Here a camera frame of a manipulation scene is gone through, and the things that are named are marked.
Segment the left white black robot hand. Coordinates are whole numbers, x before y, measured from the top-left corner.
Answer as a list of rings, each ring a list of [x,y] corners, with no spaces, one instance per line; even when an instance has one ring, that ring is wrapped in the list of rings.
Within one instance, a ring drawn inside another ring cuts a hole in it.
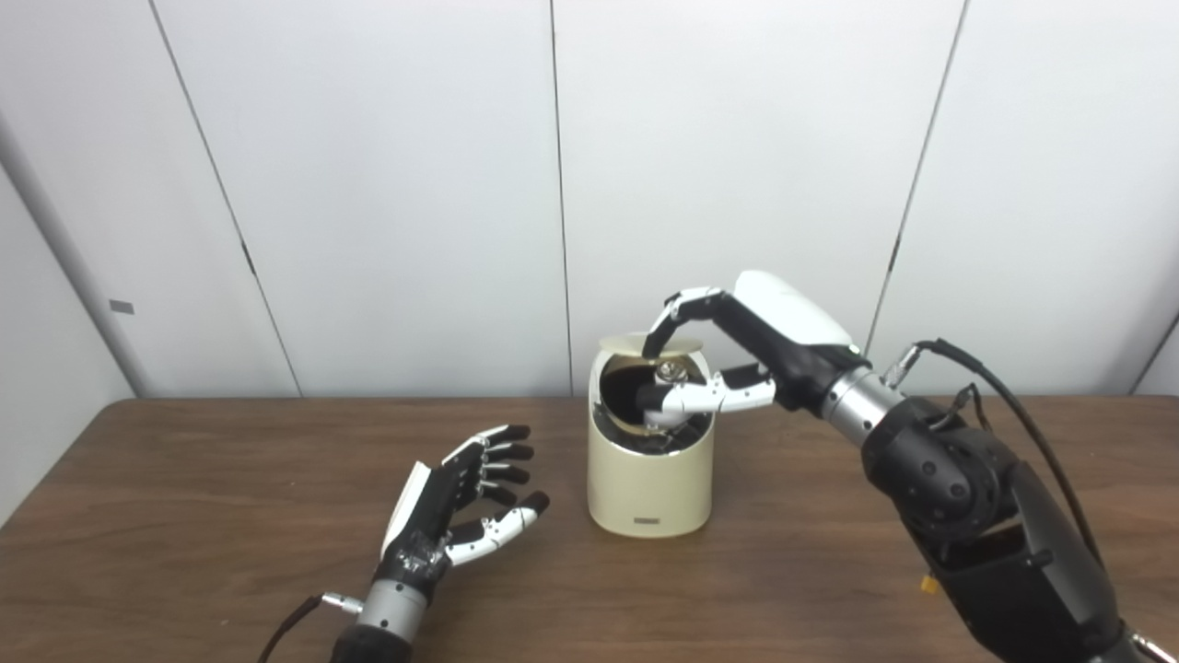
[[[411,587],[432,600],[453,567],[496,553],[549,507],[519,462],[531,460],[531,426],[508,424],[472,434],[435,465],[416,462],[380,543],[371,580]]]

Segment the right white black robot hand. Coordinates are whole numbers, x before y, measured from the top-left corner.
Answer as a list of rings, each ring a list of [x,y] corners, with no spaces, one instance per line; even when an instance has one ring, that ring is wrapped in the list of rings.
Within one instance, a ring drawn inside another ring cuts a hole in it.
[[[641,356],[660,357],[691,320],[711,320],[753,363],[718,372],[705,383],[641,386],[635,407],[644,413],[722,413],[779,403],[784,411],[822,418],[841,378],[869,365],[834,316],[763,270],[740,273],[730,290],[686,288],[665,298]]]

